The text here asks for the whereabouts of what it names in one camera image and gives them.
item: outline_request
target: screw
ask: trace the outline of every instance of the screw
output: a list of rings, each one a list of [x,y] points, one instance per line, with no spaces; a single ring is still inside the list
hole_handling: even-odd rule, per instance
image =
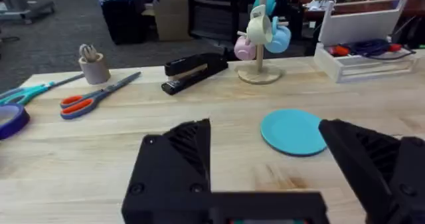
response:
[[[145,189],[144,184],[137,183],[137,184],[134,184],[130,187],[130,193],[132,195],[139,195],[140,193],[143,192],[144,189]]]
[[[148,144],[153,144],[153,143],[155,143],[155,138],[149,138],[146,142]]]
[[[404,194],[409,195],[411,197],[414,197],[417,194],[416,190],[413,189],[413,187],[410,187],[409,185],[406,185],[406,184],[400,184],[400,190]]]
[[[197,193],[199,193],[199,192],[202,192],[202,191],[203,191],[203,189],[204,189],[204,188],[203,188],[201,185],[197,184],[197,183],[192,184],[192,186],[191,186],[191,191],[192,191],[192,192],[197,192]]]

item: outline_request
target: blue plate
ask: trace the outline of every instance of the blue plate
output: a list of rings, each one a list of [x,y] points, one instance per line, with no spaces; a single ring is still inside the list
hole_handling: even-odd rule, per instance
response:
[[[261,135],[277,151],[291,156],[312,156],[326,148],[319,131],[320,121],[302,110],[277,110],[261,121]]]

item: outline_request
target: white organizer tray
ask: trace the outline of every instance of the white organizer tray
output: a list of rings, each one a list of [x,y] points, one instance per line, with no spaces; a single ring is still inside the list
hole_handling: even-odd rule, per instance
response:
[[[332,15],[334,6],[393,2],[395,9],[348,15]],[[373,78],[398,76],[413,72],[418,57],[408,55],[397,60],[377,60],[359,55],[333,57],[325,47],[372,39],[386,39],[392,33],[407,0],[376,0],[334,4],[328,6],[314,55],[315,63],[335,82],[354,82]],[[402,49],[385,53],[379,58],[396,58],[410,51]]]

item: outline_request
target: pink mug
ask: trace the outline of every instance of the pink mug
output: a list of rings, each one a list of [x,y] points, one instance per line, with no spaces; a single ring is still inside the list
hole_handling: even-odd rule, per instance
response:
[[[253,60],[256,56],[256,47],[245,36],[240,36],[234,45],[234,54],[240,60]]]

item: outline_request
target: gray carpet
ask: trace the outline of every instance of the gray carpet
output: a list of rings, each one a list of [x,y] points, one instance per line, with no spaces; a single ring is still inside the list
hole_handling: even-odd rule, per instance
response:
[[[2,37],[21,40],[0,48],[0,92],[14,88],[32,74],[77,71],[78,47],[92,43],[107,58],[110,68],[159,66],[167,61],[222,49],[204,40],[151,41],[116,46],[108,32],[97,0],[53,0],[56,13],[32,25],[2,22]],[[282,55],[302,56],[302,45],[291,45]],[[266,53],[267,57],[277,57]]]

